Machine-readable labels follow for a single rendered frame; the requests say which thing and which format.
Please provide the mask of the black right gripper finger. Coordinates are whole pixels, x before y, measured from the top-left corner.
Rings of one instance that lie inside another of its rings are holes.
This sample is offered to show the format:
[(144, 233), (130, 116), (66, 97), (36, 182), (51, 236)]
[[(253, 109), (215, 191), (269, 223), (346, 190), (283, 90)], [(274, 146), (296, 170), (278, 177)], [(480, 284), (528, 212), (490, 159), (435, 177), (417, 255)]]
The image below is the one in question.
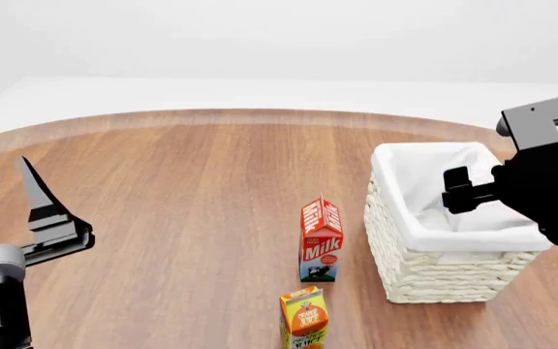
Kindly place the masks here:
[(444, 172), (443, 177), (446, 192), (460, 191), (473, 187), (467, 167), (449, 169)]
[(442, 200), (443, 206), (451, 214), (461, 214), (473, 211), (481, 204), (495, 202), (499, 198), (494, 182), (482, 185), (472, 185), (469, 182), (468, 184), (446, 187), (442, 194)]

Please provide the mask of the white wicker basket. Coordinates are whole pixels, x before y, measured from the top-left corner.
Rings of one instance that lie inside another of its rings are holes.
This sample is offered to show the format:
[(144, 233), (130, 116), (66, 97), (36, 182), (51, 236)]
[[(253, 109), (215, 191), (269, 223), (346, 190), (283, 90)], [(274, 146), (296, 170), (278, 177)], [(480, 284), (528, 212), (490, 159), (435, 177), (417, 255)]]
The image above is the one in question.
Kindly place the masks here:
[(364, 227), (387, 299), (394, 303), (490, 301), (541, 253), (409, 249), (380, 194), (372, 171)]

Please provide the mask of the white cloth basket liner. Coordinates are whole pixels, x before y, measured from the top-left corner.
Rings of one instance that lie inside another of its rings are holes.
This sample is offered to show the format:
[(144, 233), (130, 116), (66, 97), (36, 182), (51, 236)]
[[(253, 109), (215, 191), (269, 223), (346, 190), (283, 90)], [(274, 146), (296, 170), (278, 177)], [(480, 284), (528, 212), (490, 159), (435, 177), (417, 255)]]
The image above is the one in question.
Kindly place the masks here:
[(502, 203), (450, 214), (443, 173), (466, 167), (474, 185), (492, 182), (498, 159), (481, 143), (384, 143), (371, 164), (401, 240), (421, 252), (542, 252), (552, 244), (535, 223)]

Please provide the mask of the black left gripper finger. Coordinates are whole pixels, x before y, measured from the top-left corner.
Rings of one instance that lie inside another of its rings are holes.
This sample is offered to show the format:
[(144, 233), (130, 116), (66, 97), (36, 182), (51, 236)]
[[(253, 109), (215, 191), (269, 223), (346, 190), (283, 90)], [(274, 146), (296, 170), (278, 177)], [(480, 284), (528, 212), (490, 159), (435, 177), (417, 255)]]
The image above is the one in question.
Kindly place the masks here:
[(71, 213), (51, 193), (29, 160), (20, 156), (18, 163), (30, 208), (28, 217), (30, 231), (40, 232), (71, 222)]

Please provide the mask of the orange juice carton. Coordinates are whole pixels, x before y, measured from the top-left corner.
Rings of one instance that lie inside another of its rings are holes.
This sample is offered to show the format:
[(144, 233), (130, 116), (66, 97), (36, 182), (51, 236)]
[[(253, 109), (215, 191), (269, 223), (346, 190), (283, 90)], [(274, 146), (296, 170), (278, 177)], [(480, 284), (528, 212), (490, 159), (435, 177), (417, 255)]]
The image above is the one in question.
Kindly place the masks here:
[(324, 290), (311, 286), (279, 300), (282, 349), (325, 349), (329, 317)]

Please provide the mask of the red milk carton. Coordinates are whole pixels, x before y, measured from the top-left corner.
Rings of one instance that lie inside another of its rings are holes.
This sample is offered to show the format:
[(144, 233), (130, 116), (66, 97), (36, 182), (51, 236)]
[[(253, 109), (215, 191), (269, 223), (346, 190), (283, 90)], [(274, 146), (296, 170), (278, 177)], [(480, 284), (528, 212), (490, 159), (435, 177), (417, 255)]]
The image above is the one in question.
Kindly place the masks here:
[(300, 210), (298, 251), (301, 282), (334, 282), (343, 246), (339, 209), (323, 195)]

